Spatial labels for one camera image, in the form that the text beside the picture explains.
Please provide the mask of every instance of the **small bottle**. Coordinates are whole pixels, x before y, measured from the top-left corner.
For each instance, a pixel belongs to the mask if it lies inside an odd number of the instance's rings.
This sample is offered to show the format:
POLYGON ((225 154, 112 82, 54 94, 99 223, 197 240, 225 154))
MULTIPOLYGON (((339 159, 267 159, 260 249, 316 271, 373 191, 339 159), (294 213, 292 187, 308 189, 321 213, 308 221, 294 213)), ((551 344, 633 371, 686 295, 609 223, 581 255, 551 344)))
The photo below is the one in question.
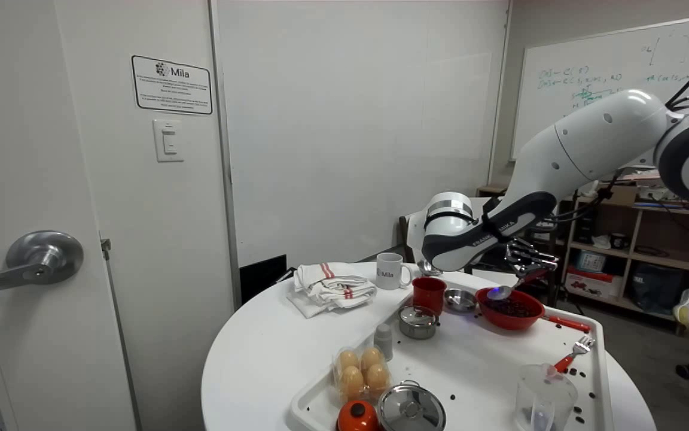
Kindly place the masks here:
POLYGON ((381 324, 376 330, 373 330, 373 344, 383 353, 383 356, 389 361, 393 360, 393 328, 388 324, 381 324))

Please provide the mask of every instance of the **gray floor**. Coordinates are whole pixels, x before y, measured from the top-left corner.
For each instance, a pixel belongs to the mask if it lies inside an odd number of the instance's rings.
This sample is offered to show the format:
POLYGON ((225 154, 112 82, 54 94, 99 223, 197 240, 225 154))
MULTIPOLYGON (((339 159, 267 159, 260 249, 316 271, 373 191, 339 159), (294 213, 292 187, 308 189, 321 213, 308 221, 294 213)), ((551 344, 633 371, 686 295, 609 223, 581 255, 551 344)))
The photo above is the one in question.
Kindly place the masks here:
POLYGON ((689 431, 689 381, 675 373, 678 365, 689 361, 689 332, 678 336, 589 304, 583 304, 583 312, 603 324, 608 353, 645 398, 659 431, 689 431))

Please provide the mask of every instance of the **cabinet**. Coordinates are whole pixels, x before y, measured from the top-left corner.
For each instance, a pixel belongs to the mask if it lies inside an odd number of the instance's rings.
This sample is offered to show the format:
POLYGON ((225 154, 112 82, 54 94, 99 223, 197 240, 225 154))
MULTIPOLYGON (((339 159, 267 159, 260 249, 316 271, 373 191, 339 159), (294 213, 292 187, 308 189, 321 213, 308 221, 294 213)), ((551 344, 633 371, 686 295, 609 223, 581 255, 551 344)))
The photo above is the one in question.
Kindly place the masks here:
POLYGON ((570 217, 566 237, 558 237, 558 245, 565 246, 562 282, 566 293, 672 322, 669 312, 636 307, 629 300, 629 286, 636 266, 653 263, 659 268, 681 271, 681 281, 678 282, 689 288, 689 210, 612 204, 592 205, 587 202, 562 204, 562 210, 565 209, 571 209, 574 213, 570 217), (625 237, 625 245, 615 249, 595 246, 592 237, 603 232, 625 237), (612 275, 620 286, 615 295, 601 298, 566 286, 566 271, 576 268, 581 252, 605 256, 603 274, 612 275))

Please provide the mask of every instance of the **door handle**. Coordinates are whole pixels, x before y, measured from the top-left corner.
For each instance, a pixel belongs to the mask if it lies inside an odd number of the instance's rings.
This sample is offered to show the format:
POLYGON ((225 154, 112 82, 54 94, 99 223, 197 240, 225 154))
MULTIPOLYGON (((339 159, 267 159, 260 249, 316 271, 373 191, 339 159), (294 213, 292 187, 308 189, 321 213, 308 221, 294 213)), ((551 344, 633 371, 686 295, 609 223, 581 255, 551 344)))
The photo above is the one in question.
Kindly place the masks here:
POLYGON ((83 260, 81 245, 57 231, 35 231, 20 237, 0 271, 0 290, 20 286, 53 286, 80 274, 83 260))

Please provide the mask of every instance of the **red bowl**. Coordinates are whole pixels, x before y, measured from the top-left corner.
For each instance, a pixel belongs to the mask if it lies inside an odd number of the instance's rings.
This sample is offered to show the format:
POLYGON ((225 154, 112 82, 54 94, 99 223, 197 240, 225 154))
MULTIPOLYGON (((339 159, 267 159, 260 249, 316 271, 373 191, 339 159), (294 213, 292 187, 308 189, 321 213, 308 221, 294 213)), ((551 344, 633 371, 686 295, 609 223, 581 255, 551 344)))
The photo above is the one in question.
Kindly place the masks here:
POLYGON ((479 300, 479 308, 480 314, 499 328, 508 330, 527 330, 535 324, 535 318, 542 314, 542 304, 519 290, 513 290, 513 295, 508 300, 489 300, 491 290, 479 290, 475 300, 479 300))

